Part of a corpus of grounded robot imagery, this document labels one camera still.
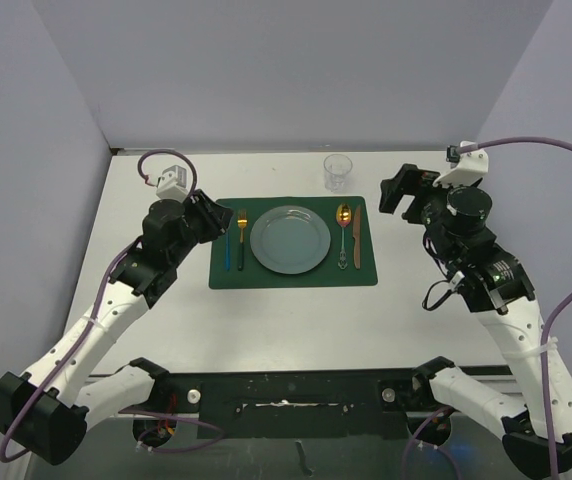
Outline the blue metallic fork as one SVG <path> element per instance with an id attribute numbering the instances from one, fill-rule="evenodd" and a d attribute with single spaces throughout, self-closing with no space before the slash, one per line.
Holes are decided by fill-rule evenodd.
<path id="1" fill-rule="evenodd" d="M 231 231 L 230 228 L 226 232 L 225 236 L 225 270 L 230 271 L 231 269 Z"/>

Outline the gold fork green handle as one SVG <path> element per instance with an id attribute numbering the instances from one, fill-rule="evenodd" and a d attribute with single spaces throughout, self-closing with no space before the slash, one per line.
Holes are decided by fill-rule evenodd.
<path id="1" fill-rule="evenodd" d="M 245 266 L 245 230 L 247 228 L 247 211 L 240 209 L 237 216 L 237 226 L 239 229 L 239 244 L 237 250 L 237 270 L 242 271 Z"/>

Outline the brown knife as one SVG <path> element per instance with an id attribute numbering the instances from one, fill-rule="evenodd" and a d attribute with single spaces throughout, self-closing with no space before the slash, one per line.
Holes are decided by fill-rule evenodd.
<path id="1" fill-rule="evenodd" d="M 353 264 L 356 270 L 361 269 L 361 217 L 362 206 L 358 205 L 355 209 L 353 216 L 352 236 L 354 241 L 353 246 Z"/>

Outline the dark green placemat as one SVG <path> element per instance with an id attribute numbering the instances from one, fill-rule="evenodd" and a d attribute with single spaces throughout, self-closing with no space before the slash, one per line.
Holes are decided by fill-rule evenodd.
<path id="1" fill-rule="evenodd" d="M 221 198 L 218 202 L 231 208 L 236 214 L 247 211 L 248 225 L 245 230 L 245 266 L 237 270 L 239 229 L 233 219 L 231 231 L 231 269 L 225 270 L 225 236 L 212 244 L 210 257 L 209 287 L 213 290 L 266 289 L 266 288 L 314 288 L 375 286 L 378 283 L 377 268 L 371 239 L 366 201 L 361 196 L 344 197 L 272 197 L 272 198 Z M 338 267 L 341 230 L 335 219 L 340 204 L 347 203 L 352 210 L 352 220 L 345 231 L 345 247 L 348 266 Z M 255 221 L 268 210 L 286 205 L 305 207 L 317 213 L 327 224 L 331 233 L 331 246 L 326 258 L 313 270 L 299 275 L 278 274 L 263 267 L 254 257 L 250 247 L 250 234 Z M 362 206 L 361 217 L 361 269 L 353 264 L 353 216 L 358 205 Z"/>

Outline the gold spoon green handle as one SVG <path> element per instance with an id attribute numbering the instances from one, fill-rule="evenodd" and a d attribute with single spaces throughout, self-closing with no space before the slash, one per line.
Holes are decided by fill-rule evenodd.
<path id="1" fill-rule="evenodd" d="M 345 270 L 348 266 L 347 253 L 345 247 L 345 231 L 346 228 L 350 225 L 352 220 L 351 207 L 347 203 L 340 204 L 337 208 L 335 219 L 341 230 L 341 237 L 340 237 L 341 243 L 340 243 L 340 251 L 338 257 L 338 267 L 341 270 Z"/>

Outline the grey-blue round plate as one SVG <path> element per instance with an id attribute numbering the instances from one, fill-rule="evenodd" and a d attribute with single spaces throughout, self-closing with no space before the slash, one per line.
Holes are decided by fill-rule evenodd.
<path id="1" fill-rule="evenodd" d="M 268 270 L 299 275 L 313 270 L 329 253 L 331 233 L 326 222 L 305 207 L 272 208 L 254 223 L 250 247 Z"/>

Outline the clear drinking glass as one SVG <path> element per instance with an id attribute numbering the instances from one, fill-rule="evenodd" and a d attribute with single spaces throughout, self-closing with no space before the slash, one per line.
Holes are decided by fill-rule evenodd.
<path id="1" fill-rule="evenodd" d="M 331 154 L 323 161 L 324 185 L 333 193 L 340 192 L 353 169 L 352 160 L 343 154 Z"/>

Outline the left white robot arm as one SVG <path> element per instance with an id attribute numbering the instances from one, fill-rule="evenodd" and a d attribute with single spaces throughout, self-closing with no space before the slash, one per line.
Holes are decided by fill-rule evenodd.
<path id="1" fill-rule="evenodd" d="M 132 405 L 166 405 L 166 370 L 136 359 L 94 384 L 87 379 L 119 337 L 145 315 L 177 279 L 199 244 L 228 230 L 233 211 L 197 190 L 183 201 L 154 202 L 142 233 L 105 271 L 95 300 L 66 334 L 22 374 L 0 378 L 0 460 L 10 463 L 10 442 L 52 465 L 67 460 L 95 425 Z"/>

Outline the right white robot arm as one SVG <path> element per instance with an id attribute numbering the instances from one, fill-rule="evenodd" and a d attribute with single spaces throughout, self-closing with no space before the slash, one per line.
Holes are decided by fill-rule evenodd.
<path id="1" fill-rule="evenodd" d="M 439 173 L 403 165 L 380 184 L 379 210 L 424 229 L 422 243 L 443 269 L 448 300 L 462 297 L 493 339 L 520 388 L 510 398 L 436 357 L 413 372 L 411 395 L 425 409 L 447 405 L 499 438 L 530 479 L 572 469 L 572 376 L 545 331 L 535 289 L 521 262 L 504 250 L 486 221 L 491 197 L 477 182 L 445 187 Z"/>

